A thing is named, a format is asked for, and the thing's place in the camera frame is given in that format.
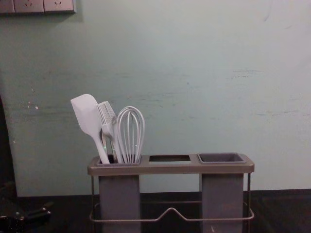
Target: utensil caddy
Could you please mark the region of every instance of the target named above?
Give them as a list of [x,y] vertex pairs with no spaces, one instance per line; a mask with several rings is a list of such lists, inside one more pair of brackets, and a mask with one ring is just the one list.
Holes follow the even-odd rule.
[[[168,212],[175,212],[184,221],[202,222],[201,233],[242,233],[243,222],[247,223],[250,233],[250,220],[254,218],[250,208],[254,163],[244,154],[144,155],[137,164],[102,164],[99,157],[95,157],[87,171],[92,182],[89,218],[94,223],[94,232],[95,224],[101,224],[103,233],[141,233],[142,222],[157,222]],[[201,218],[186,218],[170,207],[158,218],[141,219],[139,175],[144,174],[200,174]],[[244,174],[247,174],[245,202]],[[99,179],[100,203],[97,204],[94,203],[94,176]],[[246,216],[243,216],[244,204]],[[94,216],[97,206],[102,219]]]

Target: white whisk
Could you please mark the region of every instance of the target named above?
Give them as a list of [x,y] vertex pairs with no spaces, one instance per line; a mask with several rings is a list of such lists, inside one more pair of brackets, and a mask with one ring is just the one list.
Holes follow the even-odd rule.
[[145,119],[140,110],[128,106],[119,112],[117,134],[124,162],[137,163],[145,135]]

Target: wall socket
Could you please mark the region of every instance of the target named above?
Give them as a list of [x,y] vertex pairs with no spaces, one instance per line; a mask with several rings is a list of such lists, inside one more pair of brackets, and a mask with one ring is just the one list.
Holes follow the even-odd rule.
[[44,12],[43,0],[14,0],[16,13]]
[[13,0],[0,0],[0,14],[14,13]]
[[74,0],[43,0],[45,12],[75,12]]

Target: light blue wall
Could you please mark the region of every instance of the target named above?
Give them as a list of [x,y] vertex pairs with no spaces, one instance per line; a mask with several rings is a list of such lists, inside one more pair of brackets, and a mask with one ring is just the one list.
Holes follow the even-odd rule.
[[[81,0],[72,16],[1,17],[18,194],[89,193],[97,152],[70,104],[84,93],[138,107],[145,154],[242,152],[254,189],[311,188],[310,48],[310,0]],[[196,175],[141,182],[197,189]]]

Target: brush bristles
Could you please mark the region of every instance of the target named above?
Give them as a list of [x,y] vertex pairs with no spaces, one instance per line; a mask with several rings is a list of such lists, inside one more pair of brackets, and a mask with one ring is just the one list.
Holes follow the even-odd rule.
[[101,115],[102,124],[108,124],[111,122],[114,118],[116,118],[116,114],[113,111],[111,105],[108,101],[104,101],[100,104],[98,104],[98,110]]

